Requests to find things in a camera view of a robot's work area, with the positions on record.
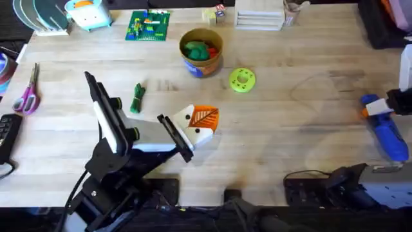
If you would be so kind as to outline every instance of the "green ring toy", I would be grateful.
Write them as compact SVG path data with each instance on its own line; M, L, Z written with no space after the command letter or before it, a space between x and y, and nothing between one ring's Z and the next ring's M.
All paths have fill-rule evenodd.
M255 85L255 74L247 68L236 68L229 76L230 87L236 92L247 93Z

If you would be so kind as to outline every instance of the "green lego baseplate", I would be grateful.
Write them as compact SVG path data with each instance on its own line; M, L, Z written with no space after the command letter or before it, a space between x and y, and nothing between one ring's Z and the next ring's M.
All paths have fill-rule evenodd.
M135 11L127 29L127 41L165 41L170 12L166 10Z

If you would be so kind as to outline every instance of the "green toy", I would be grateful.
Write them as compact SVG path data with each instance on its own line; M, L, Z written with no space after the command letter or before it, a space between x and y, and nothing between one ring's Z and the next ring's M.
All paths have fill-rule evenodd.
M186 56L194 61L206 61L209 59L209 46L204 42L191 41L185 45Z
M236 68L229 76L230 87L236 92L247 93L255 85L255 74L247 68Z
M165 41L170 12L165 10L135 11L126 33L127 41Z
M131 102L130 112L132 113L140 113L140 109L142 107L142 98L146 89L143 88L140 83L138 83L135 87L135 96L133 101Z

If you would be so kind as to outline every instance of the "scissors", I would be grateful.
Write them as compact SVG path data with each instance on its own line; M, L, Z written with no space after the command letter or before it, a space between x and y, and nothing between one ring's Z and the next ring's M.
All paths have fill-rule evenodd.
M39 75L39 64L35 63L32 70L32 77L24 91L23 96L17 99L13 105L13 110L16 112L23 112L26 115L33 113L40 103L40 98L36 94L37 76Z

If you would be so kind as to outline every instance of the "pink scissors handle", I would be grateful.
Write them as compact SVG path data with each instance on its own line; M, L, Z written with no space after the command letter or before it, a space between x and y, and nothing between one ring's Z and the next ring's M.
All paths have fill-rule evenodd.
M24 105L26 104L26 99L29 94L30 87L27 87L26 90L24 91L23 96L21 96L19 99L17 99L14 104L13 104L13 110L17 112L23 111Z
M35 86L31 85L26 102L24 103L23 113L27 115L33 113L39 106L39 103L40 98L35 93Z

